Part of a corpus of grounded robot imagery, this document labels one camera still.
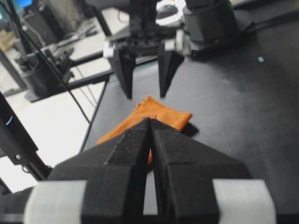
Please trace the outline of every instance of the white plastic part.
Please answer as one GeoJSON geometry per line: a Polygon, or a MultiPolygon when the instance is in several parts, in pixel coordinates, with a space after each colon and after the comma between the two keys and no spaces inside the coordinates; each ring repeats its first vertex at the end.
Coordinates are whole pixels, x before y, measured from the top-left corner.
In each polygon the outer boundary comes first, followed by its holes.
{"type": "Polygon", "coordinates": [[[24,224],[81,224],[86,181],[43,181],[33,188],[24,224]]]}
{"type": "Polygon", "coordinates": [[[276,224],[274,202],[263,180],[213,179],[219,224],[276,224]]]}
{"type": "Polygon", "coordinates": [[[172,51],[176,49],[176,45],[173,39],[165,41],[165,51],[172,51]]]}
{"type": "Polygon", "coordinates": [[[113,54],[114,54],[113,44],[110,41],[105,41],[104,48],[103,48],[103,57],[107,59],[113,57],[113,54]]]}
{"type": "Polygon", "coordinates": [[[177,30],[177,35],[176,35],[176,51],[177,52],[183,52],[184,36],[185,36],[185,33],[182,29],[177,30]]]}

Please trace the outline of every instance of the orange cloth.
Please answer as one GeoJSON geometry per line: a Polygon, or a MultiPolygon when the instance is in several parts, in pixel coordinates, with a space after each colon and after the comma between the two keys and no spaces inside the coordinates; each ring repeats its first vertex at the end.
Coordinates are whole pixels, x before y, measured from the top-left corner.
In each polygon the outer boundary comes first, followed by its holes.
{"type": "MultiPolygon", "coordinates": [[[[141,104],[137,105],[135,110],[122,123],[120,123],[110,133],[100,138],[98,140],[98,144],[121,134],[124,130],[141,122],[143,118],[156,118],[159,121],[181,131],[186,126],[191,117],[191,113],[177,112],[157,102],[154,98],[148,96],[148,98],[144,99],[141,104]]],[[[148,163],[150,164],[151,162],[152,155],[151,152],[149,152],[148,163]]]]}

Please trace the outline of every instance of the black work table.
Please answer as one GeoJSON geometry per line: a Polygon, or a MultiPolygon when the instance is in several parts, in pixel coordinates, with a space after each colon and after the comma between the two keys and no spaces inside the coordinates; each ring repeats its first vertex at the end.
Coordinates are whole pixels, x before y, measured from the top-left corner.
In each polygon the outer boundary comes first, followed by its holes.
{"type": "MultiPolygon", "coordinates": [[[[96,145],[151,95],[191,112],[195,140],[243,161],[255,179],[265,180],[277,214],[299,214],[298,38],[294,21],[252,33],[201,61],[186,58],[165,99],[159,98],[157,63],[136,68],[133,100],[111,78],[83,149],[96,145]]],[[[155,200],[147,193],[145,211],[154,210],[155,200]]]]}

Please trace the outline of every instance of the gray cylinder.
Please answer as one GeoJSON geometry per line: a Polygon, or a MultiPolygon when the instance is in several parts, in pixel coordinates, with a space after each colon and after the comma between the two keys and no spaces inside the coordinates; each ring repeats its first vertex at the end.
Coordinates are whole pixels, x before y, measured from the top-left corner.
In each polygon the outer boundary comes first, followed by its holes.
{"type": "Polygon", "coordinates": [[[237,31],[235,15],[229,0],[215,5],[183,8],[186,28],[194,42],[210,42],[233,36],[237,31]]]}

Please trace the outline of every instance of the computer mouse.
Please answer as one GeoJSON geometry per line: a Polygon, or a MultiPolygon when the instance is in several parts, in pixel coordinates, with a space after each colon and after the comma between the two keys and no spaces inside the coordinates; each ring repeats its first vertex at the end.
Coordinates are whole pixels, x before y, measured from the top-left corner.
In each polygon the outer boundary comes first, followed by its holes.
{"type": "Polygon", "coordinates": [[[157,10],[157,19],[164,19],[166,17],[175,15],[176,13],[178,13],[178,8],[174,5],[164,5],[161,6],[158,10],[157,10]]]}

